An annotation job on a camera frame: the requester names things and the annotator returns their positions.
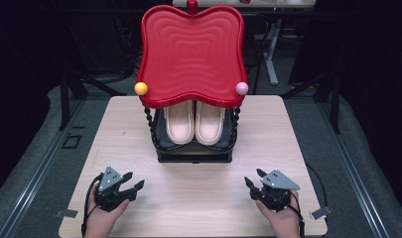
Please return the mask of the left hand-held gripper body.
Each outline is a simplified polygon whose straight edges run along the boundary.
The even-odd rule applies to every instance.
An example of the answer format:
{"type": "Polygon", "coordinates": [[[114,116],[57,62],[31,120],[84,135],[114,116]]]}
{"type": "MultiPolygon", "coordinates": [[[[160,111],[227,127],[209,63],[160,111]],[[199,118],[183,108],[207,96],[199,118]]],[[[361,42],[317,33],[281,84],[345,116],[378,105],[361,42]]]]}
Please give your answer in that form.
{"type": "Polygon", "coordinates": [[[101,175],[100,182],[95,192],[95,202],[102,210],[112,211],[122,201],[126,199],[133,201],[136,199],[137,193],[126,195],[124,193],[125,190],[119,190],[122,185],[122,176],[123,175],[113,167],[107,167],[105,172],[101,175]]]}

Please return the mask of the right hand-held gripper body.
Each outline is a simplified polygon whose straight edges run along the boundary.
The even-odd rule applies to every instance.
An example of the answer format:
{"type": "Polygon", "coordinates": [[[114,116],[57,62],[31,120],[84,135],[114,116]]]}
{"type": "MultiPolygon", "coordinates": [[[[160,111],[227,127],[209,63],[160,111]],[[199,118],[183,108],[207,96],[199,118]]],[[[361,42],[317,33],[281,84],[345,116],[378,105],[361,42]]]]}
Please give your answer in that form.
{"type": "Polygon", "coordinates": [[[249,194],[253,200],[260,200],[268,209],[278,212],[291,203],[291,191],[299,190],[300,186],[279,170],[267,174],[260,178],[262,187],[259,192],[249,189],[249,194]]]}

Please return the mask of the cream foam slipper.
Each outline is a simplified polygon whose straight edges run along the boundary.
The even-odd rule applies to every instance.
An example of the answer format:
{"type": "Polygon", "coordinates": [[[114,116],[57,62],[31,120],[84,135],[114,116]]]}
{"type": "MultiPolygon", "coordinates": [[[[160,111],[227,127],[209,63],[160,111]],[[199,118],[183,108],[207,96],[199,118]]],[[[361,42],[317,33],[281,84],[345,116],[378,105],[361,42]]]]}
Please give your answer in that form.
{"type": "Polygon", "coordinates": [[[170,140],[177,145],[189,143],[195,135],[194,107],[185,101],[165,109],[166,131],[170,140]]]}
{"type": "Polygon", "coordinates": [[[197,102],[196,139],[203,145],[216,144],[222,134],[225,109],[197,102]]]}

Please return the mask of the red and black shoe rack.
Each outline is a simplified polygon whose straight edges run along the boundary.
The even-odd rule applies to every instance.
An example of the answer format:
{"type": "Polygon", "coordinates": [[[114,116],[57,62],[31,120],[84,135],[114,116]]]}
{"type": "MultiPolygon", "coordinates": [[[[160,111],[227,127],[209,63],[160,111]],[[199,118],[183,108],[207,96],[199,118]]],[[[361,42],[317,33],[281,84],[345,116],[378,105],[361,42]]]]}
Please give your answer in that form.
{"type": "Polygon", "coordinates": [[[233,7],[216,5],[188,10],[158,5],[141,22],[143,56],[137,82],[151,138],[161,163],[229,163],[237,138],[243,93],[236,91],[247,76],[242,59],[244,24],[233,7]],[[224,110],[223,137],[207,146],[197,140],[177,145],[166,133],[165,108],[200,101],[224,110]]]}

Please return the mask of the person's right hand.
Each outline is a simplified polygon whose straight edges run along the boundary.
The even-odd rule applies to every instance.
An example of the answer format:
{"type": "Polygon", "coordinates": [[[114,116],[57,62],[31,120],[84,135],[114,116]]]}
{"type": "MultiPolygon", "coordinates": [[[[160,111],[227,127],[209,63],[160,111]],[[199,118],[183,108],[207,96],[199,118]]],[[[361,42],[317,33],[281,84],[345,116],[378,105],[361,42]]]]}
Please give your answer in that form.
{"type": "Polygon", "coordinates": [[[274,212],[268,209],[260,200],[255,201],[259,211],[268,220],[277,238],[301,238],[300,218],[291,208],[274,212]]]}

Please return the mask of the person's left hand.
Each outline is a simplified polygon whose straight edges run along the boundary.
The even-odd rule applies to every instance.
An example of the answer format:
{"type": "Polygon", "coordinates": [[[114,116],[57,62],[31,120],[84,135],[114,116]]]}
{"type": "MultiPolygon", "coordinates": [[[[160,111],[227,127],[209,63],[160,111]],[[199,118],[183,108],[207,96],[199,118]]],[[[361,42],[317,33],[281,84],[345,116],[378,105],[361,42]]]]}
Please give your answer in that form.
{"type": "Polygon", "coordinates": [[[130,201],[122,201],[112,211],[105,211],[95,202],[96,184],[91,189],[87,204],[86,226],[83,238],[108,238],[115,222],[126,211],[130,201]]]}

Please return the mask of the black metal stand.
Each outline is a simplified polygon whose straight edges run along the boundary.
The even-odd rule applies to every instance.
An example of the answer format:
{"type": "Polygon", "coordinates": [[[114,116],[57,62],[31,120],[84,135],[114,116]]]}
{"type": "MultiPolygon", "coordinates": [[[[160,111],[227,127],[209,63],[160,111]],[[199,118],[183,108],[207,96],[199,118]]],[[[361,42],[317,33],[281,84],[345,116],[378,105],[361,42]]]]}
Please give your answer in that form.
{"type": "Polygon", "coordinates": [[[72,93],[77,100],[85,100],[87,98],[88,92],[83,85],[85,82],[95,86],[101,91],[106,92],[110,96],[124,96],[123,92],[119,92],[79,70],[70,70],[65,72],[62,75],[60,84],[62,110],[60,131],[67,126],[70,120],[69,94],[72,93]]]}
{"type": "Polygon", "coordinates": [[[340,100],[340,76],[338,73],[324,72],[308,82],[300,83],[293,89],[281,95],[282,98],[291,98],[307,88],[316,85],[313,99],[316,103],[325,103],[330,98],[330,124],[334,131],[339,134],[338,115],[340,100]]]}

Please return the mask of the grey metal bracket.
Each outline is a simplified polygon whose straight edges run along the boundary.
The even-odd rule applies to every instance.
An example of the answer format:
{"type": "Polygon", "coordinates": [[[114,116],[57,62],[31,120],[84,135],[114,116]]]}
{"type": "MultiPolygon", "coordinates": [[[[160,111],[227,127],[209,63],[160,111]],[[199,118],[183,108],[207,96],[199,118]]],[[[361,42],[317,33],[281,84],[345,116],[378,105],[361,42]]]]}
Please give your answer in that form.
{"type": "Polygon", "coordinates": [[[310,213],[312,219],[317,220],[320,218],[326,218],[329,214],[331,214],[333,210],[329,206],[322,207],[314,212],[310,213]]]}
{"type": "Polygon", "coordinates": [[[77,211],[76,210],[70,210],[70,209],[59,209],[55,213],[55,217],[57,218],[76,218],[77,216],[77,211]]]}

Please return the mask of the aluminium floor rail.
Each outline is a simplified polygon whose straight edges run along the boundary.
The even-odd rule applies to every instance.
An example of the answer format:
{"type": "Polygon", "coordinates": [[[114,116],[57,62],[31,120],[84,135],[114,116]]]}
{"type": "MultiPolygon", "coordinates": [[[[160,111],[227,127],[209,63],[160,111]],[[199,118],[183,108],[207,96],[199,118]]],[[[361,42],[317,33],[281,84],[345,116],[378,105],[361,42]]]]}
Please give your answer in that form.
{"type": "Polygon", "coordinates": [[[363,180],[353,162],[352,156],[347,149],[344,140],[340,133],[338,133],[330,119],[330,110],[325,103],[317,103],[317,108],[323,117],[323,120],[328,128],[332,139],[335,141],[338,152],[340,153],[340,163],[342,169],[351,185],[356,200],[364,214],[367,223],[373,233],[374,238],[391,238],[384,222],[381,219],[380,213],[377,211],[376,206],[371,198],[363,180]]]}
{"type": "Polygon", "coordinates": [[[84,104],[84,100],[75,101],[63,125],[61,106],[57,100],[52,102],[42,128],[0,189],[0,238],[12,238],[15,234],[84,104]]]}

